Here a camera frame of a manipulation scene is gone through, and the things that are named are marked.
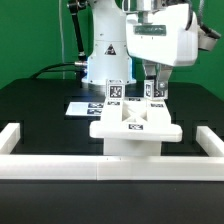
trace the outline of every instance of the white border rail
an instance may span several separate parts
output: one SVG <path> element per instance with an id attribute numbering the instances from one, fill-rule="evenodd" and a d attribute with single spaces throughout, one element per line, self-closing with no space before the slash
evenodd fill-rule
<path id="1" fill-rule="evenodd" d="M 0 155 L 0 179 L 224 181 L 223 142 L 207 127 L 198 128 L 197 140 L 216 157 L 10 155 L 20 127 L 9 127 L 0 134 L 8 153 Z"/>

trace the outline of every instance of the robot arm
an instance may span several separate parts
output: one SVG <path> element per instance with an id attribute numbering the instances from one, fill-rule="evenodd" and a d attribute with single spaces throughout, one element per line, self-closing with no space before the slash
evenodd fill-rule
<path id="1" fill-rule="evenodd" d="M 198 26 L 191 0 L 124 0 L 123 11 L 129 14 L 127 48 L 143 59 L 151 100 L 167 99 L 172 67 L 193 65 L 198 48 L 211 50 L 220 38 L 202 22 Z"/>

